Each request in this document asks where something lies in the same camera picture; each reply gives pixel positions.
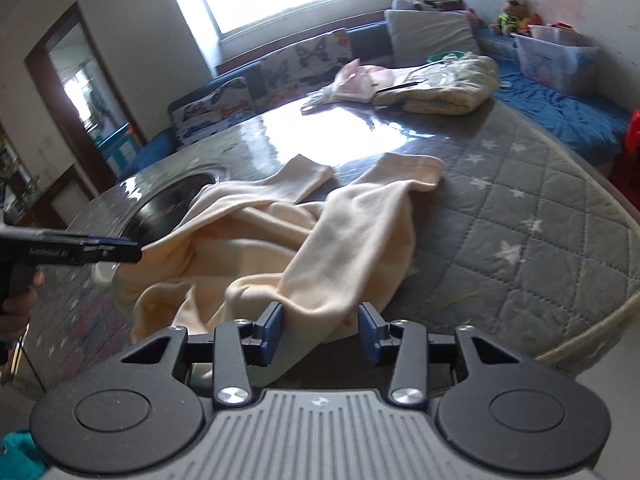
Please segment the person's left hand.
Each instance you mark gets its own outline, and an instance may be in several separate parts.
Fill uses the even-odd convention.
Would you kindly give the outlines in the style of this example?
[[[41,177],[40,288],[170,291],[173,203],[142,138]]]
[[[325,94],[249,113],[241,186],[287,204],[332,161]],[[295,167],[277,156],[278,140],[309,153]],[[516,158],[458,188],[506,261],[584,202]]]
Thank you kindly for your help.
[[[37,289],[44,282],[43,270],[38,270],[27,292],[8,298],[2,304],[0,337],[2,342],[13,344],[26,330],[32,318],[30,311],[37,303]]]

